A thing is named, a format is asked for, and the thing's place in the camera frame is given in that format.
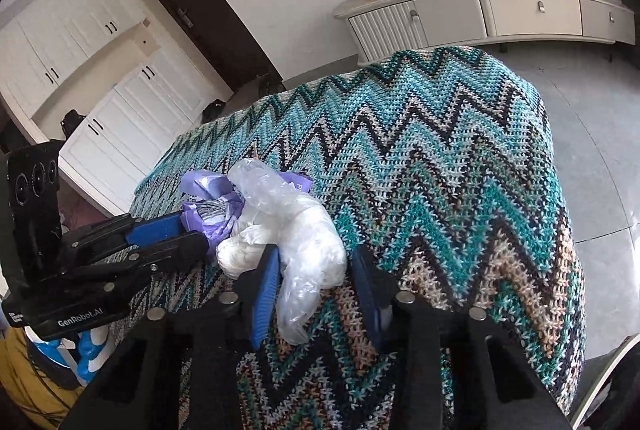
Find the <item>blue white gloved left hand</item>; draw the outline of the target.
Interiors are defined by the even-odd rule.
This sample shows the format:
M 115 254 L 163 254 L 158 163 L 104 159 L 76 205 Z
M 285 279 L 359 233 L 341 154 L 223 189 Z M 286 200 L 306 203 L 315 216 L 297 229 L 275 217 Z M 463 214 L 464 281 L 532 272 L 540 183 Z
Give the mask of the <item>blue white gloved left hand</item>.
M 85 387 L 115 349 L 108 325 L 51 341 L 42 340 L 32 328 L 27 327 L 25 336 L 28 356 L 66 390 Z

